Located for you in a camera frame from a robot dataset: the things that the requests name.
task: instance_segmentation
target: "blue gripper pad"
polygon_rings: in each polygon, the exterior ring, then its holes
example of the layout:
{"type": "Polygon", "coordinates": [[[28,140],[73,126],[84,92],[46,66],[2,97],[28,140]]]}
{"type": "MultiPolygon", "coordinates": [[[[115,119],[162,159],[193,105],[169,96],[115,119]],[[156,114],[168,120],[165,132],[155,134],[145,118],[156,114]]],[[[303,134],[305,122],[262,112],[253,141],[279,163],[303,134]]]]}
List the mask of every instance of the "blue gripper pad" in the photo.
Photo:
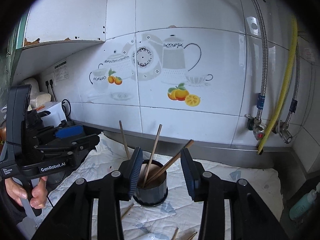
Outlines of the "blue gripper pad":
{"type": "Polygon", "coordinates": [[[75,125],[75,126],[59,129],[58,131],[56,131],[55,136],[56,138],[66,138],[66,137],[82,134],[83,132],[84,130],[82,125],[75,125]]]}

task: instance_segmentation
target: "metal pipe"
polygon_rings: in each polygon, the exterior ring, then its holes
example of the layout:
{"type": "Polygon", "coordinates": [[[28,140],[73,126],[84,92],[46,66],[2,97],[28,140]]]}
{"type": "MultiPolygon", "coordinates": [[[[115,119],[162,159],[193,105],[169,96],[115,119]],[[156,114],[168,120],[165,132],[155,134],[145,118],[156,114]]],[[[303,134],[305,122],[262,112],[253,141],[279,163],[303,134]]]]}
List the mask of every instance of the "metal pipe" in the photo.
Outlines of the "metal pipe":
{"type": "Polygon", "coordinates": [[[295,111],[296,111],[297,95],[298,95],[298,90],[299,90],[299,80],[300,80],[300,53],[299,53],[299,46],[297,43],[297,47],[296,47],[296,80],[294,83],[294,90],[293,90],[290,109],[289,109],[289,112],[287,115],[287,119],[284,122],[286,128],[288,128],[288,126],[289,126],[289,122],[290,122],[292,114],[295,113],[295,111]]]}
{"type": "MultiPolygon", "coordinates": [[[[253,6],[256,10],[259,27],[260,27],[260,33],[261,33],[261,40],[262,40],[262,81],[261,81],[261,90],[260,90],[260,97],[263,102],[264,98],[266,96],[266,88],[267,88],[267,75],[268,75],[268,42],[267,42],[267,34],[266,29],[264,26],[264,21],[262,17],[262,13],[260,10],[260,6],[257,2],[257,0],[251,0],[253,3],[253,6]]],[[[263,110],[263,102],[261,104],[257,104],[257,116],[256,119],[261,121],[261,115],[263,110]]]]}

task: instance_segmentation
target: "valve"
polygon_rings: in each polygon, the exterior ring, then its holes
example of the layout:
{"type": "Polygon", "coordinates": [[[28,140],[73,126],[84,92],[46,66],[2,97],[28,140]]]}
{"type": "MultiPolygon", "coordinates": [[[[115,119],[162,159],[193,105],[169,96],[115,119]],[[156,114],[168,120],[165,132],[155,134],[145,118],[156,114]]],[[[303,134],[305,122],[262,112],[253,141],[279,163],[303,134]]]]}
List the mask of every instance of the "valve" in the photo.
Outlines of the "valve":
{"type": "Polygon", "coordinates": [[[253,117],[251,118],[248,117],[248,118],[249,120],[247,122],[247,128],[253,131],[253,135],[257,141],[261,140],[265,135],[264,129],[260,126],[261,120],[258,120],[253,117]]]}

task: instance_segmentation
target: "white quilted cloth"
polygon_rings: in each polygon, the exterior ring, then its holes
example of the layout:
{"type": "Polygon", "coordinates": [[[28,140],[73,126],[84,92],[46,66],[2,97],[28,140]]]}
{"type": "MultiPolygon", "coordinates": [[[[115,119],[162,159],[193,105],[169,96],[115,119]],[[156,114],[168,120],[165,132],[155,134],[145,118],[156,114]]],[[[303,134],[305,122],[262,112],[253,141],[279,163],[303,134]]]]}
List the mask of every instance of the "white quilted cloth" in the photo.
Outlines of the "white quilted cloth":
{"type": "MultiPolygon", "coordinates": [[[[87,181],[101,179],[111,171],[117,170],[126,160],[124,146],[113,141],[101,133],[97,150],[92,150],[81,166],[67,177],[54,191],[50,192],[49,198],[55,205],[66,190],[78,178],[85,178],[87,181]]],[[[144,159],[150,157],[150,153],[143,152],[144,159]]],[[[155,154],[155,160],[165,164],[171,157],[155,154]]],[[[237,181],[244,178],[258,192],[263,201],[267,204],[275,217],[280,220],[283,204],[280,194],[280,180],[274,169],[244,169],[232,167],[221,163],[204,160],[197,160],[202,163],[206,171],[219,176],[221,179],[237,181]]],[[[122,220],[124,238],[131,240],[147,233],[154,233],[157,239],[170,240],[175,231],[179,228],[177,240],[186,239],[195,231],[199,231],[203,203],[194,203],[188,195],[184,181],[180,161],[176,161],[167,170],[168,197],[164,203],[157,207],[142,207],[132,198],[129,202],[121,202],[121,212],[134,203],[131,211],[122,220]]],[[[93,207],[92,217],[92,239],[97,236],[97,201],[93,207]]],[[[42,214],[37,217],[36,223],[41,224],[43,219],[50,212],[52,207],[47,202],[42,214]]],[[[228,202],[225,202],[226,211],[226,238],[231,239],[230,211],[228,202]]]]}

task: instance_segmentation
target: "electrical outlet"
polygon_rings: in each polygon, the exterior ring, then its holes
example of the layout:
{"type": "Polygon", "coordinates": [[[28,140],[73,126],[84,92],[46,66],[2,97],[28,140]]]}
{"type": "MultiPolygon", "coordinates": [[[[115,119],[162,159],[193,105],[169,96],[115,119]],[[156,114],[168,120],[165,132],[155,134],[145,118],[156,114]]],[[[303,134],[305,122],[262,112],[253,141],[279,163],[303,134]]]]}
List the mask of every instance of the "electrical outlet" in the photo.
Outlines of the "electrical outlet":
{"type": "Polygon", "coordinates": [[[45,83],[46,81],[50,81],[50,79],[52,79],[52,81],[53,81],[53,87],[56,85],[56,80],[55,80],[55,78],[54,78],[54,72],[52,72],[52,73],[50,73],[50,74],[48,74],[48,75],[46,75],[45,77],[44,77],[44,79],[43,79],[43,82],[45,83]]]}

